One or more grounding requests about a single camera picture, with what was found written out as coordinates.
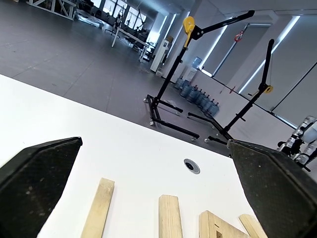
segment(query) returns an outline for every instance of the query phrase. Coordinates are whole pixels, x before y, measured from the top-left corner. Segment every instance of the water bottle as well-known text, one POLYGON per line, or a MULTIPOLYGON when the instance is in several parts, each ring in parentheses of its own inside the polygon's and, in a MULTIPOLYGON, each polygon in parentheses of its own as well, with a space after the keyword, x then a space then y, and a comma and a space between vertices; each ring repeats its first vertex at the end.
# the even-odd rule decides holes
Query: water bottle
POLYGON ((207 97, 204 97, 202 99, 202 102, 200 103, 200 105, 198 106, 200 109, 203 109, 204 108, 204 105, 209 101, 209 94, 207 95, 207 97))
POLYGON ((184 83, 184 79, 183 79, 183 76, 181 76, 180 78, 178 78, 176 80, 176 83, 174 84, 174 88, 177 88, 179 89, 184 83))
POLYGON ((219 112, 219 106, 218 106, 219 103, 216 103, 214 105, 212 105, 209 109, 208 109, 208 113, 210 116, 214 117, 217 112, 219 112))
POLYGON ((197 91, 197 93, 196 93, 196 97, 195 97, 195 99, 194 99, 194 103, 196 103, 196 100, 198 99, 198 97, 200 96, 200 95, 202 95, 203 93, 202 93, 202 89, 200 89, 199 91, 197 91))
POLYGON ((186 98, 188 96, 188 94, 190 93, 190 91, 192 90, 192 86, 187 85, 183 88, 183 90, 180 93, 180 96, 182 96, 183 98, 186 98))
POLYGON ((205 114, 207 113, 208 109, 214 105, 213 102, 214 102, 214 99, 212 101, 208 100, 205 103, 205 105, 204 105, 204 107, 202 109, 203 113, 205 113, 205 114))
POLYGON ((180 86, 180 89, 184 89, 188 85, 190 85, 190 82, 188 80, 184 80, 182 86, 180 86))
POLYGON ((202 62, 203 60, 199 57, 196 57, 195 60, 193 61, 192 63, 192 67, 193 68, 198 68, 198 66, 200 65, 200 63, 202 62))
POLYGON ((197 97, 197 99, 196 99, 196 101, 195 101, 195 103, 196 103, 197 106, 200 105, 200 103, 202 102, 202 99, 205 97, 205 94, 206 94, 206 92, 201 93, 200 95, 198 95, 198 97, 197 97))
POLYGON ((198 93, 198 88, 194 87, 190 93, 188 94, 188 96, 186 97, 186 100, 190 103, 192 103, 195 99, 196 99, 196 96, 197 96, 197 93, 198 93))

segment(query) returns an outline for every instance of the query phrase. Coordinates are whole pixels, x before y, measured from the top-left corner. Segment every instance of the gray floor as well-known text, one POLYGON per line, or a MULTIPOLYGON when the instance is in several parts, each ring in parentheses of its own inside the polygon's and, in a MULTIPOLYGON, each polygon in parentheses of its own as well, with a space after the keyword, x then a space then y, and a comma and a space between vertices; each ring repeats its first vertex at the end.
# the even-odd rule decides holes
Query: gray floor
POLYGON ((125 40, 111 48, 112 40, 109 32, 86 23, 25 3, 0 0, 0 74, 227 155, 224 145, 204 142, 215 131, 206 122, 186 118, 187 112, 201 113, 181 98, 172 84, 163 98, 173 100, 184 113, 176 116, 161 106, 162 119, 201 138, 192 142, 188 135, 170 128, 150 126, 143 99, 147 94, 156 95, 163 79, 150 72, 147 62, 138 62, 138 53, 125 40))

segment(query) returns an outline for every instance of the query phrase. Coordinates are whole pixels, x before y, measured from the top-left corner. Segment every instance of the table surface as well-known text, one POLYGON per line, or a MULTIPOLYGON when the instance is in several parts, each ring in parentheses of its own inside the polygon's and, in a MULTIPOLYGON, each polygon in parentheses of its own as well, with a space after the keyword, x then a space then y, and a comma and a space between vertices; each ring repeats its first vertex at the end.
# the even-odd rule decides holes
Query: table surface
POLYGON ((122 28, 118 27, 117 29, 118 29, 118 31, 120 31, 120 32, 122 32, 123 34, 125 34, 125 35, 131 37, 132 39, 134 39, 134 40, 140 42, 141 44, 145 45, 146 47, 149 47, 149 44, 148 44, 148 43, 141 41, 139 38, 135 37, 134 35, 131 35, 129 32, 126 32, 126 31, 123 30, 122 28))
POLYGON ((105 238, 158 238, 162 194, 178 196, 185 238, 199 237, 205 210, 245 231, 238 216, 254 213, 230 158, 2 75, 0 83, 0 166, 28 146, 83 140, 38 237, 80 237, 101 177, 115 181, 105 238), (185 158, 200 166, 199 175, 184 166, 185 158))

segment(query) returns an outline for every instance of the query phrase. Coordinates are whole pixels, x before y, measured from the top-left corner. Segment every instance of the wooden stick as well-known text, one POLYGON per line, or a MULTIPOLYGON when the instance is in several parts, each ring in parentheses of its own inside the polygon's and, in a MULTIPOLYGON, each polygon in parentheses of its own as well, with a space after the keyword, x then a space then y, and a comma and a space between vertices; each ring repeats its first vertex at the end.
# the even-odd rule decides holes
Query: wooden stick
POLYGON ((183 238, 178 197, 162 195, 158 199, 159 238, 183 238))
POLYGON ((239 219, 251 238, 267 238, 261 224, 255 219, 255 217, 243 214, 239 217, 239 219))
POLYGON ((114 190, 114 181, 101 178, 81 238, 101 238, 114 190))
POLYGON ((199 216, 199 238, 250 238, 210 211, 199 216))

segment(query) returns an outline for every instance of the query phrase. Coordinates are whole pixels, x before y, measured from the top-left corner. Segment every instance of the yellow pulley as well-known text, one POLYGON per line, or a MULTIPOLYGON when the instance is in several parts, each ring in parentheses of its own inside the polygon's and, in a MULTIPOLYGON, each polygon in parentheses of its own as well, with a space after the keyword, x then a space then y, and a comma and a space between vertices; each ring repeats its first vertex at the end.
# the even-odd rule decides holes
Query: yellow pulley
POLYGON ((185 42, 184 47, 187 47, 189 39, 190 39, 190 35, 192 34, 194 27, 195 27, 194 18, 192 16, 186 17, 183 21, 183 25, 184 25, 185 33, 187 34, 187 40, 185 42))
POLYGON ((264 91, 264 93, 271 93, 272 91, 273 91, 273 86, 269 85, 264 91))

